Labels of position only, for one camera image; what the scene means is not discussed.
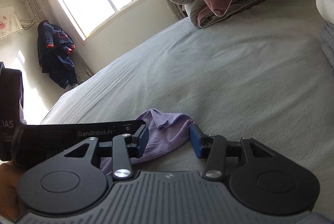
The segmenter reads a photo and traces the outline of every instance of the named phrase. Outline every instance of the purple cloth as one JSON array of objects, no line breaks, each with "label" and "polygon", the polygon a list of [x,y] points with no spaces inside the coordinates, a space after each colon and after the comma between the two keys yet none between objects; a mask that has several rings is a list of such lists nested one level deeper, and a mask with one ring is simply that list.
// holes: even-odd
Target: purple cloth
[{"label": "purple cloth", "polygon": [[[136,120],[142,119],[148,125],[149,140],[141,158],[131,158],[131,164],[146,162],[165,155],[189,139],[189,127],[194,123],[186,114],[161,113],[150,109],[141,114]],[[112,172],[111,158],[101,161],[104,174]]]}]

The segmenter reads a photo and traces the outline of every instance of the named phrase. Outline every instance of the mattress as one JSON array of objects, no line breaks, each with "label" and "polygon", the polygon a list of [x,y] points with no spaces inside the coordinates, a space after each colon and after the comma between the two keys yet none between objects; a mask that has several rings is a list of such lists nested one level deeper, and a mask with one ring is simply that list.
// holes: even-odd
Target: mattress
[{"label": "mattress", "polygon": [[[253,137],[310,169],[334,218],[334,78],[315,0],[267,0],[205,29],[183,19],[75,89],[42,124],[187,113],[206,134]],[[137,170],[203,170],[190,143]]]}]

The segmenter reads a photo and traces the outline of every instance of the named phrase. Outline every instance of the dark blue jacket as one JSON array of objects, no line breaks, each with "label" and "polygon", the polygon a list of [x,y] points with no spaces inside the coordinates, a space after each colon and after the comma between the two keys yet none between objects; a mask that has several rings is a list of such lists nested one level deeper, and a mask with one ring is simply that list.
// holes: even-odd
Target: dark blue jacket
[{"label": "dark blue jacket", "polygon": [[77,84],[70,54],[75,48],[72,38],[58,25],[43,21],[38,25],[38,60],[43,73],[65,89]]}]

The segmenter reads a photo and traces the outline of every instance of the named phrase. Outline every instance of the silver bolt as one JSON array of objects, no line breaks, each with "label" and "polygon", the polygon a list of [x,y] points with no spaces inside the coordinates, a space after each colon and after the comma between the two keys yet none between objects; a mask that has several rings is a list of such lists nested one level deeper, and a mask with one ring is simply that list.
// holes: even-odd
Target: silver bolt
[{"label": "silver bolt", "polygon": [[131,171],[128,170],[128,169],[117,169],[115,172],[114,172],[114,175],[118,178],[126,178],[126,177],[129,177],[131,175]]},{"label": "silver bolt", "polygon": [[210,179],[218,179],[223,174],[219,170],[209,170],[205,173],[205,175]]}]

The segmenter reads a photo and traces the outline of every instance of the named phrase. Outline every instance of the white wall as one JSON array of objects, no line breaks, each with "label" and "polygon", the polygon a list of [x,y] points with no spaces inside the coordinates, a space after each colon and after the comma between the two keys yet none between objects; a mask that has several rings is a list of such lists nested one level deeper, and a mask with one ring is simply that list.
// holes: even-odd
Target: white wall
[{"label": "white wall", "polygon": [[[20,19],[30,18],[21,2],[3,3],[0,8],[13,6]],[[0,40],[0,61],[6,68],[19,69],[23,74],[24,118],[28,124],[39,124],[48,110],[65,92],[48,74],[42,73],[37,55],[37,25]]]},{"label": "white wall", "polygon": [[57,0],[47,0],[59,25],[93,73],[175,22],[164,0],[145,0],[90,36],[85,45]]}]

